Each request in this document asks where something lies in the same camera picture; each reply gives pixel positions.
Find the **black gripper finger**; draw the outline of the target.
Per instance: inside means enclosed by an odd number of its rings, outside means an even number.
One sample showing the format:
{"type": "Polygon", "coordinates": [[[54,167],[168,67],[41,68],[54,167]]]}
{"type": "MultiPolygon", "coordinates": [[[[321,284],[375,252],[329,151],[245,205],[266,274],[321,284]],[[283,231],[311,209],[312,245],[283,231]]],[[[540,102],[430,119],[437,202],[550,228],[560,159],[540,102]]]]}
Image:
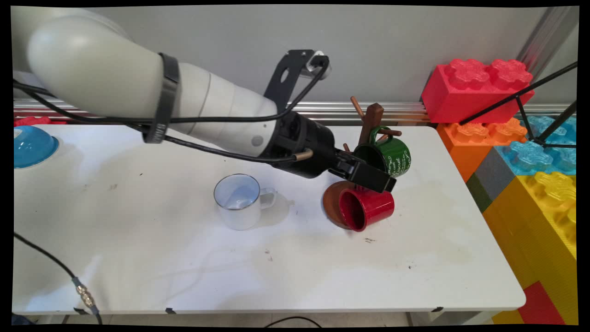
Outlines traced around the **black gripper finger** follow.
{"type": "Polygon", "coordinates": [[[357,158],[350,151],[334,148],[334,167],[357,167],[366,164],[362,159],[357,158]]]}
{"type": "Polygon", "coordinates": [[[335,176],[368,190],[382,193],[391,192],[397,179],[362,160],[340,160],[328,171],[335,176]]]}

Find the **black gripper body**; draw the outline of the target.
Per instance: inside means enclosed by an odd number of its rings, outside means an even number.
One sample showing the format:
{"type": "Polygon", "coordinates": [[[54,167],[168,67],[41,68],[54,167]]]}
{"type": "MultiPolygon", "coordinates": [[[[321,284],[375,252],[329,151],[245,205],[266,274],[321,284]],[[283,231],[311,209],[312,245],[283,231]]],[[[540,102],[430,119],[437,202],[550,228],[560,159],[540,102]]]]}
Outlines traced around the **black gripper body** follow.
{"type": "Polygon", "coordinates": [[[331,130],[297,112],[289,112],[277,120],[271,140],[265,148],[265,157],[284,158],[303,153],[306,149],[313,152],[311,158],[271,165],[297,176],[316,178],[338,163],[331,130]]]}

